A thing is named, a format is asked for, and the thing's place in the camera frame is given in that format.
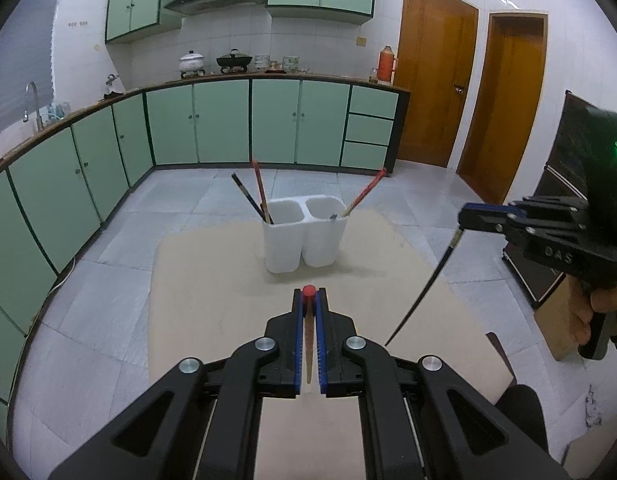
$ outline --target bottle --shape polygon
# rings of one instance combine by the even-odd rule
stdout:
[[[391,82],[394,64],[395,54],[393,54],[390,46],[387,45],[380,52],[380,62],[378,62],[378,79],[380,81]]]

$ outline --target tiled floor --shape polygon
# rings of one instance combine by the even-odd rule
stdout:
[[[14,454],[34,480],[50,471],[148,387],[146,303],[154,251],[166,234],[256,219],[233,170],[155,171],[122,205],[77,262],[31,345],[16,397]],[[253,192],[251,170],[237,171]],[[269,196],[326,193],[346,203],[369,177],[264,170]],[[435,265],[477,196],[452,171],[398,162],[362,203],[382,213]],[[551,453],[560,458],[586,431],[589,386],[604,420],[617,414],[617,352],[601,362],[555,362],[533,312],[501,261],[502,237],[467,233],[444,269],[455,294],[495,332],[519,383],[540,396]]]

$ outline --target drawer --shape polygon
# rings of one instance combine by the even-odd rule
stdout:
[[[363,170],[381,170],[384,167],[386,156],[387,149],[384,146],[345,142],[342,166]]]
[[[392,119],[395,117],[397,94],[365,86],[353,86],[350,112],[376,115]]]
[[[349,114],[349,121],[346,126],[346,140],[371,142],[387,146],[391,139],[392,129],[393,121],[388,119]]]

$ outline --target faucet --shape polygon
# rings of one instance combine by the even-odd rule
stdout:
[[[32,94],[35,100],[35,111],[37,112],[37,118],[35,119],[35,123],[37,124],[37,131],[40,131],[44,126],[42,125],[42,117],[40,115],[40,97],[37,93],[37,86],[34,81],[31,81],[26,85],[26,95],[28,95],[29,89],[32,86]],[[28,108],[24,108],[24,122],[28,122]]]

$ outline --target silver screw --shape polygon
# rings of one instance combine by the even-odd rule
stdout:
[[[187,357],[180,361],[178,368],[184,374],[192,374],[200,369],[200,361],[195,357]]]
[[[255,341],[255,348],[261,350],[262,352],[266,352],[275,346],[275,339],[271,339],[270,337],[261,337],[257,341]]]
[[[351,350],[360,350],[366,346],[366,339],[358,335],[353,335],[346,340],[346,346]]]
[[[422,366],[425,370],[436,372],[442,368],[442,360],[438,356],[427,355],[424,359],[422,359]]]

